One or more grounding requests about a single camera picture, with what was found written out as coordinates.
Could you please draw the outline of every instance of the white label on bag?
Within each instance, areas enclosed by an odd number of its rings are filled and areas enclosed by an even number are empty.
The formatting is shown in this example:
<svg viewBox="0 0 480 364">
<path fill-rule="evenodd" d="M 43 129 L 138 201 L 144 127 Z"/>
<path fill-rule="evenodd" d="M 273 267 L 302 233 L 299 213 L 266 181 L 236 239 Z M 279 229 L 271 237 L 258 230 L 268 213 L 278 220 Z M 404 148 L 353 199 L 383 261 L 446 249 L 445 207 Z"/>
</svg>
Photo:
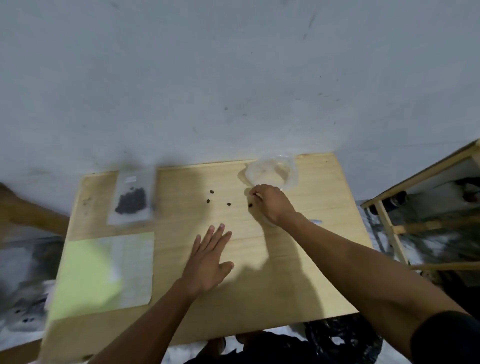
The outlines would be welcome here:
<svg viewBox="0 0 480 364">
<path fill-rule="evenodd" d="M 137 182 L 137 176 L 130 176 L 125 178 L 125 183 Z"/>
</svg>

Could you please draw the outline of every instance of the light wood tabletop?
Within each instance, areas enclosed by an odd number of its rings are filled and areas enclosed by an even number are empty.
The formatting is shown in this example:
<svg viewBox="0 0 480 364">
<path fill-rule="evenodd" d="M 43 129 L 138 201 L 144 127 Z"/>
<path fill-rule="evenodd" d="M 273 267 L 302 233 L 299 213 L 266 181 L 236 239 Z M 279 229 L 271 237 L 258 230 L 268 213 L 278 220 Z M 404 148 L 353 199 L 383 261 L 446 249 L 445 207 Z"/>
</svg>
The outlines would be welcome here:
<svg viewBox="0 0 480 364">
<path fill-rule="evenodd" d="M 371 247 L 335 155 L 301 155 L 296 162 L 299 183 L 286 195 L 297 211 L 306 218 L 322 220 L 322 226 L 330 231 Z M 231 260 L 235 268 L 220 286 L 191 306 L 171 344 L 356 312 L 289 235 L 264 223 L 255 208 L 248 207 L 246 165 L 247 161 L 232 161 L 159 169 L 157 217 L 133 227 L 106 224 L 117 173 L 85 176 L 67 241 L 153 231 L 150 306 L 181 276 L 196 234 L 203 235 L 209 225 L 225 223 L 233 236 L 221 261 Z M 49 322 L 40 357 L 48 363 L 95 354 L 149 306 Z"/>
</svg>

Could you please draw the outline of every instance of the person's left hand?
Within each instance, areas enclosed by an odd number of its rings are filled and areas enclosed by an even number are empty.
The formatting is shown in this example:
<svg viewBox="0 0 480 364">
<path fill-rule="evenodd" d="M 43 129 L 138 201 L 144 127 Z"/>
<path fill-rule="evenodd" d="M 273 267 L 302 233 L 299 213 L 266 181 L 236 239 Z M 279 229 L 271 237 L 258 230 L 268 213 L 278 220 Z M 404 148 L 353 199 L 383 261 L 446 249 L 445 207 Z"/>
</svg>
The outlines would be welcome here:
<svg viewBox="0 0 480 364">
<path fill-rule="evenodd" d="M 234 266 L 232 262 L 220 264 L 220 256 L 232 232 L 227 231 L 223 234 L 224 224 L 220 224 L 215 232 L 214 229 L 211 225 L 203 240 L 200 240 L 201 236 L 197 235 L 193 242 L 192 253 L 180 278 L 193 298 L 222 282 Z"/>
</svg>

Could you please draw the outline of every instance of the sheet of paper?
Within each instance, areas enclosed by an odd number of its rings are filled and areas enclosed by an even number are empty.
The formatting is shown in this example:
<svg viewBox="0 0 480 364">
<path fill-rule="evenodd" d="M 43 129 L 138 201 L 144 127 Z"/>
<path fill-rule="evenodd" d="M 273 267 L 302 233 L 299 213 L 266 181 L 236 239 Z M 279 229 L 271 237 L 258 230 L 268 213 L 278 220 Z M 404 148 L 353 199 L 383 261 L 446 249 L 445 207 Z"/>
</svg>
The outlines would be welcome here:
<svg viewBox="0 0 480 364">
<path fill-rule="evenodd" d="M 148 304 L 154 233 L 66 242 L 48 320 Z"/>
</svg>

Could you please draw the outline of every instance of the plastic container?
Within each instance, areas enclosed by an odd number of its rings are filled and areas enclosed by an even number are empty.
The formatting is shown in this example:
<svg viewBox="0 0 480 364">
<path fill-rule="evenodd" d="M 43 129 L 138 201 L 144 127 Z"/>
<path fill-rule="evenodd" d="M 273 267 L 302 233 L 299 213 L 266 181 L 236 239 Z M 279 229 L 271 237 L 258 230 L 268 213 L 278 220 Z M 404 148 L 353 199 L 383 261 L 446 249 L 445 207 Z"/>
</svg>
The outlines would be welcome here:
<svg viewBox="0 0 480 364">
<path fill-rule="evenodd" d="M 299 172 L 293 154 L 266 155 L 248 165 L 245 177 L 253 185 L 269 184 L 287 190 L 299 181 Z"/>
<path fill-rule="evenodd" d="M 107 224 L 121 225 L 152 220 L 155 181 L 156 168 L 120 171 Z"/>
</svg>

